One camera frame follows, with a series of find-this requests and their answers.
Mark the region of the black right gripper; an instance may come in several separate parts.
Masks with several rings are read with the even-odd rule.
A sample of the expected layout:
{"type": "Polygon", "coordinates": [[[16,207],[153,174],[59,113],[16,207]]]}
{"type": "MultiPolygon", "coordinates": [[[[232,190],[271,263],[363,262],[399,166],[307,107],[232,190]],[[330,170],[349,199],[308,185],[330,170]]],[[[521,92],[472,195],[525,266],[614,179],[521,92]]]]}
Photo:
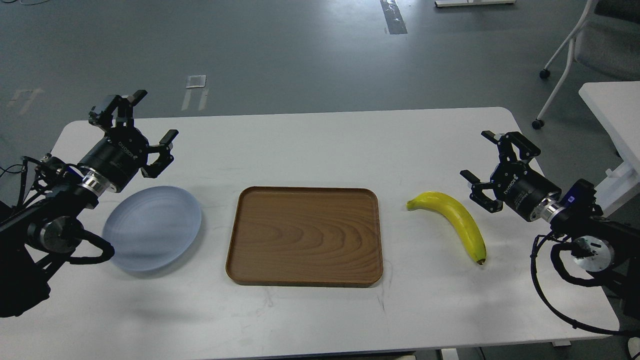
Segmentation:
{"type": "Polygon", "coordinates": [[[529,166],[532,159],[541,155],[541,149],[517,131],[496,134],[483,130],[481,135],[497,146],[499,164],[489,182],[481,182],[470,170],[459,172],[469,184],[469,198],[490,214],[502,211],[505,203],[532,223],[538,218],[536,209],[543,200],[557,200],[562,191],[529,166]],[[496,198],[489,198],[485,191],[493,191],[496,198]]]}

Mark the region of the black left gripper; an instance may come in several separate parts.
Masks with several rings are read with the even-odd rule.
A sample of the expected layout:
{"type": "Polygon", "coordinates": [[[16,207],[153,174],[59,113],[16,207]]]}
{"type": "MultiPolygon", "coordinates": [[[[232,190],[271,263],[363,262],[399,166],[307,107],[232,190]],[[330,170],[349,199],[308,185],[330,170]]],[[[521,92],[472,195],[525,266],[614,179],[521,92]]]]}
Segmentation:
{"type": "Polygon", "coordinates": [[[80,160],[86,173],[94,171],[110,183],[110,191],[120,193],[141,169],[144,178],[157,178],[173,161],[173,141],[177,129],[170,129],[157,145],[135,127],[134,107],[148,94],[138,89],[132,95],[108,95],[89,111],[89,123],[105,132],[103,138],[80,160]],[[157,154],[146,164],[149,154],[157,154]]]}

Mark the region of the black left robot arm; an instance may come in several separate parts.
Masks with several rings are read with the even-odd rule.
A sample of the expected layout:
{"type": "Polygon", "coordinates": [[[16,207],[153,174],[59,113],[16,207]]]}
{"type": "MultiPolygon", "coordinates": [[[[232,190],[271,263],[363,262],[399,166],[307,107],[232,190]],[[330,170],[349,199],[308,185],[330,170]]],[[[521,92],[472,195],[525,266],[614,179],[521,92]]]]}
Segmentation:
{"type": "Polygon", "coordinates": [[[119,193],[141,173],[157,178],[174,160],[170,151],[178,130],[151,145],[135,127],[134,108],[147,95],[109,95],[92,107],[88,122],[102,139],[72,164],[46,154],[22,158],[16,205],[1,205],[0,312],[18,317],[50,297],[49,280],[64,265],[110,260],[115,249],[78,220],[107,191],[119,193]]]}

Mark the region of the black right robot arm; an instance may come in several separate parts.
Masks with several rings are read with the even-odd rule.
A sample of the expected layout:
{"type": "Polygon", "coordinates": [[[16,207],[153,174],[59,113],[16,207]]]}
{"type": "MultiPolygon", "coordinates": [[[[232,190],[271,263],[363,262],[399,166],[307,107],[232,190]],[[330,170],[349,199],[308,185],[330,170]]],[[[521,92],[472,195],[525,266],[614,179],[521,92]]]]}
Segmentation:
{"type": "Polygon", "coordinates": [[[537,259],[542,246],[553,242],[550,260],[562,280],[579,287],[604,287],[629,300],[638,297],[639,287],[630,275],[622,275],[616,268],[639,256],[639,230],[604,217],[594,185],[583,178],[562,194],[558,186],[531,168],[530,161],[541,150],[523,134],[489,130],[481,134],[496,145],[498,164],[487,182],[469,170],[460,172],[470,185],[470,199],[492,214],[507,206],[528,223],[543,220],[550,226],[549,233],[535,237],[529,256],[531,280],[542,303],[576,330],[637,338],[637,329],[599,328],[556,309],[538,280],[537,259]]]}

